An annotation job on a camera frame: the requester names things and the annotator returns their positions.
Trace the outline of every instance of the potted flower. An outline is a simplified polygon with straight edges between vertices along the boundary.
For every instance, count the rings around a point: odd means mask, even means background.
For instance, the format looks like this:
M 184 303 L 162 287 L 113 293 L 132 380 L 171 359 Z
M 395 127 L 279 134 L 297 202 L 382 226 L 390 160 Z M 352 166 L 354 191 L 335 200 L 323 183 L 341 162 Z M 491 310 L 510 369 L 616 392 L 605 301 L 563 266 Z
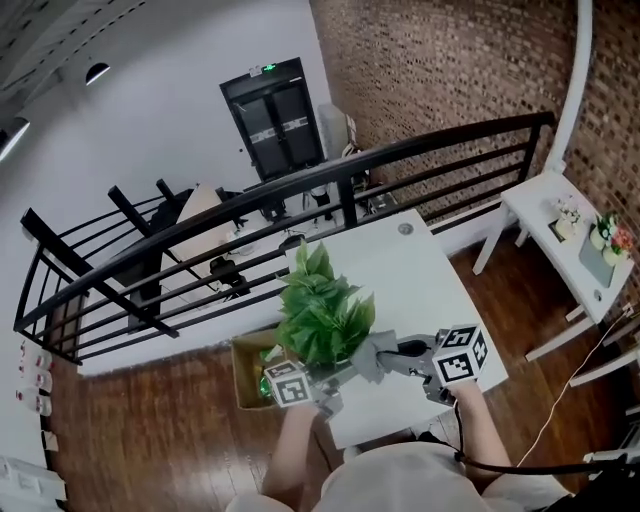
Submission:
M 602 251 L 602 256 L 604 261 L 613 267 L 621 258 L 627 256 L 632 247 L 633 239 L 631 234 L 624 228 L 618 228 L 611 242 L 607 242 L 607 246 Z
M 611 245 L 611 240 L 617 229 L 616 222 L 616 216 L 613 213 L 607 213 L 598 218 L 596 226 L 591 231 L 590 239 L 593 246 L 599 251 L 604 249 L 607 242 Z
M 276 329 L 276 339 L 311 368 L 333 367 L 349 359 L 369 335 L 375 320 L 373 295 L 349 300 L 359 288 L 344 276 L 334 277 L 322 243 L 307 256 L 302 242 L 296 264 L 296 271 L 282 279 L 289 285 L 280 294 L 286 318 Z
M 565 239 L 571 238 L 575 234 L 576 226 L 580 222 L 580 210 L 573 204 L 573 197 L 567 200 L 558 200 L 558 211 L 560 218 L 556 221 L 556 231 Z

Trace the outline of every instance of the wall outlet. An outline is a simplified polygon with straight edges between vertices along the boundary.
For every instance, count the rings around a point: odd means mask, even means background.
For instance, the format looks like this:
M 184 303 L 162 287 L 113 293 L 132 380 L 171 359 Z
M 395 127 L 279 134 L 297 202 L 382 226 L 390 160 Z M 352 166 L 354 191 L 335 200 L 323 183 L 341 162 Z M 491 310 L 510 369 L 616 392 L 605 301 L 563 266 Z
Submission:
M 631 302 L 627 302 L 623 307 L 622 307 L 622 312 L 624 313 L 624 316 L 626 316 L 627 318 L 630 317 L 631 315 L 633 315 L 633 304 L 631 304 Z

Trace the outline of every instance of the white shirt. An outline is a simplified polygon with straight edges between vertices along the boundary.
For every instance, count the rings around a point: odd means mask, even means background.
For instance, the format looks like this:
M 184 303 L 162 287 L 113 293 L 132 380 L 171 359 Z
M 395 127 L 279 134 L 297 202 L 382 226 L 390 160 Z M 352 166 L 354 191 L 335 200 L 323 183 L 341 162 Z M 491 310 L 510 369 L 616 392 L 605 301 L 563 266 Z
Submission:
M 502 475 L 482 496 L 454 450 L 404 443 L 363 453 L 335 470 L 314 512 L 522 512 L 552 505 L 568 491 L 551 476 Z M 291 512 L 271 498 L 237 496 L 227 512 Z

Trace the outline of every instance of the white cable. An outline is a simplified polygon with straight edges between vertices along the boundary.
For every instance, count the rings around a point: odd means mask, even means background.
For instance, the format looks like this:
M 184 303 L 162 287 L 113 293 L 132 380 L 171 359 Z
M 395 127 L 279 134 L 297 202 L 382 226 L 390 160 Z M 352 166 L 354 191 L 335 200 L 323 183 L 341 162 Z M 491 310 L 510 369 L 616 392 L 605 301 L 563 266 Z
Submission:
M 596 344 L 595 347 L 593 347 L 593 349 L 591 350 L 591 352 L 589 352 L 589 354 L 587 354 L 587 357 L 585 358 L 584 362 L 578 367 L 578 369 L 573 372 L 573 375 L 571 377 L 569 377 L 569 380 L 567 381 L 567 383 L 564 385 L 564 388 L 562 388 L 562 392 L 560 393 L 560 396 L 558 397 L 558 399 L 555 401 L 555 403 L 553 404 L 553 406 L 551 407 L 551 412 L 549 413 L 549 418 L 547 419 L 546 423 L 544 425 L 542 425 L 542 428 L 540 429 L 540 433 L 538 434 L 538 437 L 536 437 L 536 440 L 533 442 L 533 444 L 531 445 L 531 448 L 529 448 L 529 451 L 527 453 L 524 454 L 524 457 L 522 457 L 522 459 L 520 460 L 520 462 L 518 462 L 517 467 L 520 467 L 522 465 L 522 463 L 526 460 L 526 458 L 531 455 L 531 452 L 534 450 L 534 448 L 536 447 L 536 445 L 538 444 L 538 442 L 540 441 L 540 439 L 542 438 L 542 434 L 544 433 L 544 430 L 549 426 L 549 423 L 551 423 L 551 418 L 553 418 L 553 413 L 556 409 L 556 406 L 560 403 L 560 400 L 562 400 L 562 397 L 564 396 L 564 394 L 567 392 L 567 389 L 569 389 L 569 383 L 571 382 L 571 380 L 580 372 L 580 370 L 582 370 L 582 368 L 584 368 L 584 365 L 587 364 L 587 361 L 589 361 L 589 358 L 591 357 L 591 355 L 598 349 L 598 347 L 600 345 L 602 345 L 602 342 L 604 341 L 604 339 L 607 337 L 607 335 L 609 334 L 609 332 L 611 332 L 611 329 L 613 329 L 616 324 L 622 320 L 623 318 L 625 318 L 627 315 L 626 313 L 623 313 L 622 315 L 620 315 L 618 317 L 618 319 L 613 322 L 613 324 L 611 324 L 611 327 L 609 327 L 607 329 L 607 332 L 604 333 L 604 335 L 602 336 L 602 338 L 600 338 L 600 341 L 598 341 L 598 343 Z

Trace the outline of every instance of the cardboard box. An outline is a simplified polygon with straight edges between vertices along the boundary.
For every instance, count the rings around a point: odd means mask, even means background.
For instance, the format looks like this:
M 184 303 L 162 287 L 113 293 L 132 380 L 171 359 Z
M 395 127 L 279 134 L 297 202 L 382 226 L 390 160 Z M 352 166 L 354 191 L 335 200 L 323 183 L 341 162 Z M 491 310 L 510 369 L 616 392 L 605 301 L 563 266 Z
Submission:
M 254 332 L 231 340 L 233 381 L 236 402 L 243 410 L 264 410 L 278 407 L 272 398 L 260 395 L 260 379 L 265 366 L 273 366 L 285 359 L 295 360 L 295 355 L 285 347 L 284 357 L 276 357 L 269 363 L 260 359 L 260 352 L 277 345 L 275 330 Z

